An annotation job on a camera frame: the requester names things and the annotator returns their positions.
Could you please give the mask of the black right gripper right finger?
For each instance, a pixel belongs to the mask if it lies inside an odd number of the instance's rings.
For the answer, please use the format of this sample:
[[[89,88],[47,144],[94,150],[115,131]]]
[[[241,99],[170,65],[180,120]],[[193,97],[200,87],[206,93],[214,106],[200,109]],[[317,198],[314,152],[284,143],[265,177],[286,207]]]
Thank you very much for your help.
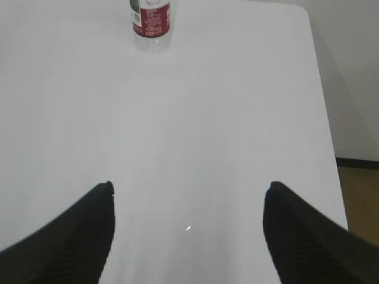
[[[265,194],[262,225],[281,283],[378,283],[378,247],[281,182]]]

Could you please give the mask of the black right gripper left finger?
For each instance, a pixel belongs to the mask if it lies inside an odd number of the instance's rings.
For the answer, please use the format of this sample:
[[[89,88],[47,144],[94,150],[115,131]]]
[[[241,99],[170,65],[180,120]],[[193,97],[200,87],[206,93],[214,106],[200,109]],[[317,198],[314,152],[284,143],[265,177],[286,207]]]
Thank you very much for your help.
[[[2,250],[1,283],[99,283],[114,232],[114,188],[107,181]]]

